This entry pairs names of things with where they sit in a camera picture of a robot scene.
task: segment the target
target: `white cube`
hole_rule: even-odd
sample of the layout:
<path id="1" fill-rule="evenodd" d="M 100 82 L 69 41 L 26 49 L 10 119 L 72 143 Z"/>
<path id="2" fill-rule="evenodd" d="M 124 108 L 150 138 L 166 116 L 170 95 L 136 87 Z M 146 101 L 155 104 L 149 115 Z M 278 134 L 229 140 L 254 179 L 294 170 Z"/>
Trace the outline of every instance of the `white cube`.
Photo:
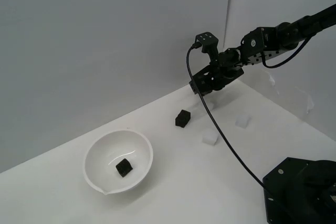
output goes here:
<path id="1" fill-rule="evenodd" d="M 209 145 L 215 145 L 219 132 L 212 128 L 207 128 L 202 132 L 202 142 Z"/>
<path id="2" fill-rule="evenodd" d="M 251 120 L 250 115 L 240 115 L 236 120 L 236 126 L 246 129 L 249 121 Z"/>

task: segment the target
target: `robotic arm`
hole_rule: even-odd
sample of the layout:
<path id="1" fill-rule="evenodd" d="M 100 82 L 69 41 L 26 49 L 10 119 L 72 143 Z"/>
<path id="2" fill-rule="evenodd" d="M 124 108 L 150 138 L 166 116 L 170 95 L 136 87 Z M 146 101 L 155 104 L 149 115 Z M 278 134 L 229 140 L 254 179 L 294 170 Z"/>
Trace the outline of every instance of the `robotic arm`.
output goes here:
<path id="1" fill-rule="evenodd" d="M 307 44 L 311 37 L 320 31 L 336 25 L 336 4 L 312 16 L 306 16 L 293 23 L 281 23 L 277 27 L 258 27 L 245 35 L 236 48 L 228 48 L 218 52 L 218 39 L 206 32 L 196 36 L 195 43 L 208 54 L 210 63 L 197 74 L 193 75 L 202 95 L 218 91 L 240 77 L 243 66 L 263 63 L 267 68 L 277 68 L 294 58 Z M 297 51 L 288 59 L 275 66 L 266 65 L 266 61 L 293 50 Z M 196 89 L 189 83 L 194 93 Z"/>

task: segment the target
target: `black cable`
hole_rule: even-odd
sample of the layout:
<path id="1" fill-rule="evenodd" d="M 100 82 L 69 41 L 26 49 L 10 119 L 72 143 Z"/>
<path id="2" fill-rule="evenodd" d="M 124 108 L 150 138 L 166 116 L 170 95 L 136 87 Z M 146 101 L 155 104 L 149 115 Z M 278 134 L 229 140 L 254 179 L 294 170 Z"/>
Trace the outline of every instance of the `black cable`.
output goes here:
<path id="1" fill-rule="evenodd" d="M 187 52 L 187 57 L 186 57 L 186 61 L 187 61 L 187 69 L 188 69 L 188 73 L 189 76 L 191 78 L 191 81 L 193 82 L 193 85 L 196 89 L 196 92 L 199 96 L 199 98 L 201 99 L 201 102 L 203 103 L 203 106 L 207 112 L 207 114 L 209 115 L 211 121 L 213 122 L 213 124 L 215 125 L 216 129 L 218 130 L 218 132 L 220 133 L 220 135 L 222 136 L 224 142 L 226 143 L 226 145 L 229 147 L 230 151 L 233 153 L 233 155 L 238 159 L 238 161 L 240 162 L 240 164 L 243 166 L 243 168 L 249 173 L 249 175 L 252 176 L 252 178 L 269 194 L 269 196 L 274 200 L 275 203 L 278 204 L 278 206 L 285 211 L 290 218 L 292 218 L 293 221 L 295 221 L 294 217 L 292 216 L 292 214 L 289 212 L 289 210 L 281 203 L 279 202 L 273 195 L 272 193 L 267 189 L 267 187 L 265 186 L 265 184 L 247 167 L 247 165 L 244 163 L 244 161 L 241 159 L 241 157 L 239 157 L 239 155 L 236 153 L 235 149 L 233 149 L 233 147 L 231 146 L 230 142 L 228 141 L 228 139 L 226 138 L 226 136 L 224 135 L 223 131 L 221 130 L 221 128 L 218 126 L 216 120 L 214 119 L 214 117 L 212 116 L 208 106 L 206 105 L 204 98 L 201 94 L 201 92 L 198 89 L 198 86 L 196 85 L 195 79 L 193 77 L 193 74 L 191 73 L 190 70 L 190 65 L 189 65 L 189 56 L 190 56 L 190 52 L 195 49 L 195 48 L 199 48 L 200 44 L 198 42 L 194 43 L 191 48 L 188 50 Z"/>
<path id="2" fill-rule="evenodd" d="M 290 61 L 291 59 L 293 59 L 304 48 L 304 46 L 310 41 L 311 37 L 307 37 L 304 40 L 304 42 L 300 45 L 300 47 L 291 56 L 289 56 L 286 60 L 284 60 L 283 62 L 280 62 L 279 64 L 276 64 L 274 66 L 268 66 L 268 65 L 266 65 L 265 55 L 261 55 L 261 60 L 263 62 L 262 64 L 266 68 L 278 68 L 278 67 L 281 67 L 282 65 L 286 64 L 288 61 Z"/>

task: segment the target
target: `white backdrop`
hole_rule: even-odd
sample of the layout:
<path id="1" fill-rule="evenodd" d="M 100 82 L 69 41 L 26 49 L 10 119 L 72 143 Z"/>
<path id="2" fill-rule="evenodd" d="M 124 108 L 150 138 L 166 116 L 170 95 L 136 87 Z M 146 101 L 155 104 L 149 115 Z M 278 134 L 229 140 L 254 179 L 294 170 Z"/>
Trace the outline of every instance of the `white backdrop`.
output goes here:
<path id="1" fill-rule="evenodd" d="M 0 0 L 0 172 L 186 85 L 227 2 Z"/>
<path id="2" fill-rule="evenodd" d="M 256 27 L 294 22 L 335 3 L 336 0 L 230 0 L 225 48 L 239 46 L 243 36 Z M 286 65 L 267 69 L 275 80 L 275 87 L 271 86 L 269 74 L 261 64 L 245 67 L 241 80 L 336 140 L 335 43 L 336 26 L 313 37 Z M 279 63 L 291 53 L 268 64 Z M 315 106 L 306 114 L 308 95 Z"/>

